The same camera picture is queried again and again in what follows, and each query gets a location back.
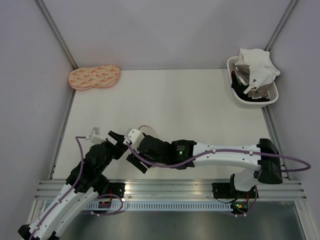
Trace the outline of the white bra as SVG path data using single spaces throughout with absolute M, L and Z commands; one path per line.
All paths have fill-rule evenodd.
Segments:
M 281 73 L 271 62 L 270 53 L 259 48 L 241 48 L 235 65 L 249 65 L 249 87 L 243 91 L 245 94 L 252 88 L 272 84 Z

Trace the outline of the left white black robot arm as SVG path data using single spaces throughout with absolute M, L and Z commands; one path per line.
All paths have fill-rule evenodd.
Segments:
M 87 153 L 80 151 L 80 163 L 71 171 L 62 189 L 49 207 L 32 223 L 22 225 L 18 233 L 24 240 L 58 240 L 86 206 L 98 198 L 113 199 L 124 206 L 124 184 L 111 183 L 103 171 L 112 160 L 118 160 L 128 150 L 124 135 L 110 131 L 116 143 L 91 134 L 94 144 Z

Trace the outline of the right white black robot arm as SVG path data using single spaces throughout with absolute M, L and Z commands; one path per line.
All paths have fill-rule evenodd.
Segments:
M 185 170 L 198 166 L 228 166 L 242 170 L 230 177 L 228 192 L 235 198 L 249 192 L 257 183 L 283 183 L 278 149 L 270 139 L 261 138 L 258 144 L 247 146 L 218 146 L 192 140 L 162 141 L 141 134 L 124 140 L 130 151 L 128 160 L 136 167 Z

